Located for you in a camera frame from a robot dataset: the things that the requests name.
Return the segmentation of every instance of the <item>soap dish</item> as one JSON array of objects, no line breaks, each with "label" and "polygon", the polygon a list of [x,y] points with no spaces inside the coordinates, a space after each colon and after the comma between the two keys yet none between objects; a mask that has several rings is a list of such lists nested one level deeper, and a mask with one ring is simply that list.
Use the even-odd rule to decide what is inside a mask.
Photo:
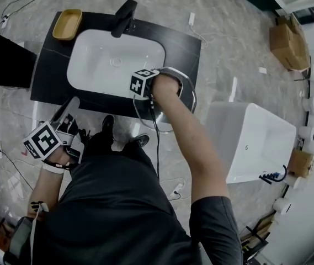
[{"label": "soap dish", "polygon": [[60,40],[72,40],[76,36],[76,32],[81,20],[81,10],[64,10],[56,22],[54,30],[52,31],[52,36]]}]

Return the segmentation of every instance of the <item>wrist strap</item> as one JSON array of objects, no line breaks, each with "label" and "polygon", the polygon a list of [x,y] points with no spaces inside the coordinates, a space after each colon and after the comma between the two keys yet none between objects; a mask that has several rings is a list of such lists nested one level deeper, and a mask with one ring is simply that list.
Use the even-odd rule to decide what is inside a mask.
[{"label": "wrist strap", "polygon": [[49,165],[45,162],[42,164],[42,168],[51,172],[51,173],[55,173],[55,174],[63,174],[63,172],[65,171],[65,169],[63,169],[63,168],[58,168],[58,167]]}]

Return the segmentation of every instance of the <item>person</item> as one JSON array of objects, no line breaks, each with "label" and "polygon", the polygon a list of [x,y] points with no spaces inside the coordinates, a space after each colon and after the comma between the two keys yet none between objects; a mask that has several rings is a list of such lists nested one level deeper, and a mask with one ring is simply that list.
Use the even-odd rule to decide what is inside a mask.
[{"label": "person", "polygon": [[[49,212],[39,215],[33,264],[201,264],[199,242],[212,264],[242,264],[220,159],[177,96],[178,88],[175,80],[160,75],[152,94],[191,170],[191,236],[142,149],[149,137],[138,136],[121,152],[112,151],[114,118],[108,115],[102,131],[88,141],[82,163],[71,171],[72,181],[59,202],[63,175],[41,169],[27,215],[36,217],[36,202],[45,202]],[[70,157],[59,147],[49,160],[65,165]]]}]

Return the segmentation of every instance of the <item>drain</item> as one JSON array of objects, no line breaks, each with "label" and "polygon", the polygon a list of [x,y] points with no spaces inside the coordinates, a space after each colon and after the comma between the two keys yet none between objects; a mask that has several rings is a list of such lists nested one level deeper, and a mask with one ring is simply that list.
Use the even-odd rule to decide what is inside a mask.
[{"label": "drain", "polygon": [[121,66],[123,62],[121,61],[121,59],[119,58],[113,58],[113,59],[110,59],[110,64],[115,67],[115,68],[118,68]]}]

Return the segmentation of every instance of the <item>cardboard box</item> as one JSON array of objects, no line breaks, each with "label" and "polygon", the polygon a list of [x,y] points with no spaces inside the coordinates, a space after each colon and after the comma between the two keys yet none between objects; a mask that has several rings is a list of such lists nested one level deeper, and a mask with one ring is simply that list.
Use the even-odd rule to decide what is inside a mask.
[{"label": "cardboard box", "polygon": [[293,14],[277,18],[277,26],[270,28],[270,49],[285,68],[305,70],[310,56],[302,27]]},{"label": "cardboard box", "polygon": [[288,172],[293,173],[295,177],[306,178],[312,171],[314,163],[314,154],[293,149],[288,164]]}]

